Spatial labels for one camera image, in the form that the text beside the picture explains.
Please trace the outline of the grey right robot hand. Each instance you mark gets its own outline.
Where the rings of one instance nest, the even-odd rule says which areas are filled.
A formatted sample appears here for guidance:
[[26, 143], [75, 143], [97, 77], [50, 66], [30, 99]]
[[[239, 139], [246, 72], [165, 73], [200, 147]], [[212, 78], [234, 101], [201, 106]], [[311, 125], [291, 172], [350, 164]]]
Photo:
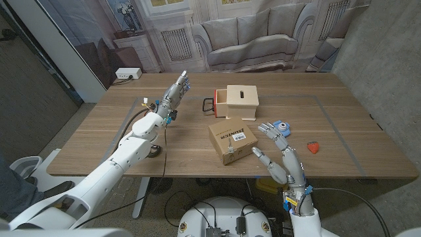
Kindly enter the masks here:
[[258, 129], [274, 141], [278, 149], [282, 152], [282, 162], [285, 169], [279, 164], [271, 161], [259, 148], [252, 147], [252, 152], [266, 166], [271, 177], [279, 184], [289, 184], [296, 196], [305, 193], [306, 178], [301, 162], [297, 158], [295, 149], [289, 146], [281, 132], [269, 122], [262, 123]]

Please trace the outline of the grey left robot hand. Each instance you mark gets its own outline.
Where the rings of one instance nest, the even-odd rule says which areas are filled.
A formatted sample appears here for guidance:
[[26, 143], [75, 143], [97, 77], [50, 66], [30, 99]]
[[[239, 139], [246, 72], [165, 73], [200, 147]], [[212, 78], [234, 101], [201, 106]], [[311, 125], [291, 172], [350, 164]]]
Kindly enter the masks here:
[[190, 83], [187, 71], [184, 70], [176, 82], [164, 92], [159, 108], [157, 109], [157, 114], [165, 119], [171, 111], [177, 108], [182, 97], [189, 89]]

